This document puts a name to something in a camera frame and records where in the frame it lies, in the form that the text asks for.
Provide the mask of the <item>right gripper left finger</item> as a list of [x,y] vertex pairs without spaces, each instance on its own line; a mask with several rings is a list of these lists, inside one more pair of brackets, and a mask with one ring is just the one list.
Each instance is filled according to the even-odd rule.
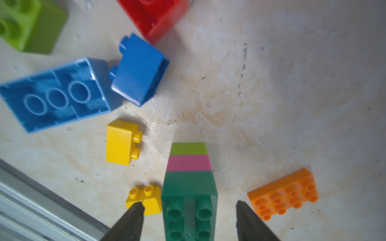
[[144,223],[145,207],[134,203],[100,241],[139,241]]

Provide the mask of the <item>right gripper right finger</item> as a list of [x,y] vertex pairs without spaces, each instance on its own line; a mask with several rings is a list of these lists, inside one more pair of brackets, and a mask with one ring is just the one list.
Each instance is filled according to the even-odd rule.
[[239,241],[280,241],[244,201],[237,201],[237,234]]

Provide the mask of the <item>dark green lego brick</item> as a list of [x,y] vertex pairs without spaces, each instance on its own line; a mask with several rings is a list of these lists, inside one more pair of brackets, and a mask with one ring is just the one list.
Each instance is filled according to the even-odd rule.
[[167,241],[214,240],[218,192],[212,171],[167,171],[161,200]]

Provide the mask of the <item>lime green lego brick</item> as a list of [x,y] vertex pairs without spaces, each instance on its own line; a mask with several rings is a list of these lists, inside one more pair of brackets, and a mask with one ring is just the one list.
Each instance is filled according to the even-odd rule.
[[170,156],[208,155],[205,143],[172,143]]

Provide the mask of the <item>magenta lego brick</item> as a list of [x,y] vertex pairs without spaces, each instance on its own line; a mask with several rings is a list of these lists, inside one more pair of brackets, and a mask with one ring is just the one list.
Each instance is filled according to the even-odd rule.
[[166,171],[212,171],[212,166],[208,155],[172,155]]

